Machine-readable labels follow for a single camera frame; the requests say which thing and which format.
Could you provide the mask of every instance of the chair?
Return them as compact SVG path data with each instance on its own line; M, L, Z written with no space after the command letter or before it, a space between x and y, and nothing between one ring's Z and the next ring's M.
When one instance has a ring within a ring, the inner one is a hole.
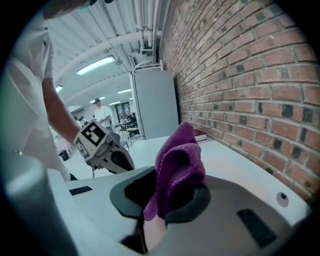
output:
M119 133L122 132L122 135L124 134L124 131L127 130L126 125L120 125L121 129L119 130Z

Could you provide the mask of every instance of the ceiling light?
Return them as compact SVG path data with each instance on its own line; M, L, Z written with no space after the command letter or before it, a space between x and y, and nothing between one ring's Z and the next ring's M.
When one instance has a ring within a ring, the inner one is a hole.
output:
M131 92L131 89L121 90L121 91L118 91L117 93L118 93L118 94L123 94L123 93L128 93L128 92Z
M113 103L110 103L109 105L118 104L118 103L120 103L120 102L121 102L121 101L113 102Z
M94 62L94 63L92 63L92 64L90 64L90 65L88 65L88 66L86 66L86 67L84 67L82 69L80 69L76 73L81 76L81 75L83 75L83 74L85 74L85 73L87 73L87 72L89 72L91 70L94 70L94 69L96 69L98 67L101 67L101 66L103 66L105 64L108 64L108 63L111 63L111 62L114 62L114 61L115 61L115 58L112 57L112 56L109 56L109 57L100 59L100 60L98 60L98 61L96 61L96 62Z
M55 88L55 91L58 93L58 92L60 92L62 89L63 89L63 87L62 87L61 85L58 85L58 86Z

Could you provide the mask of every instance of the white pipe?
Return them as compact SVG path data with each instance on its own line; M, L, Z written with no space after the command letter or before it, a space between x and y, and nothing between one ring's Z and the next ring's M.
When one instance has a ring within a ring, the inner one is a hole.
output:
M153 36L153 19L154 19L154 5L155 0L148 1L148 46L152 46L152 36Z
M152 31L152 58L153 62L155 62L155 51L156 51L156 31L158 30L159 23L159 12L161 6L161 0L155 0L154 4L154 13L153 13L153 31Z
M142 22L142 0L135 0L135 15L136 15L136 22L138 23L138 30L139 30L139 39L140 39L140 46L141 50L145 48L145 41L144 41L144 25Z

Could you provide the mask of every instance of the wall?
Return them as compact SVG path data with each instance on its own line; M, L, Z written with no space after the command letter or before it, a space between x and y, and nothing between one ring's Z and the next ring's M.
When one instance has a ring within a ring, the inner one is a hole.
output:
M320 187L319 65L270 0L172 0L160 58L182 120L302 199Z

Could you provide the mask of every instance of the purple cloth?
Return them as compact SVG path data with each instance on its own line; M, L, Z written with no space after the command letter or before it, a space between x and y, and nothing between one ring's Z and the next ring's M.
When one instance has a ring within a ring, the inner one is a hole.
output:
M175 192L184 185L202 183L205 168L194 128L186 121L167 139L155 159L156 190L143 216L151 221L156 215L164 219L171 212Z

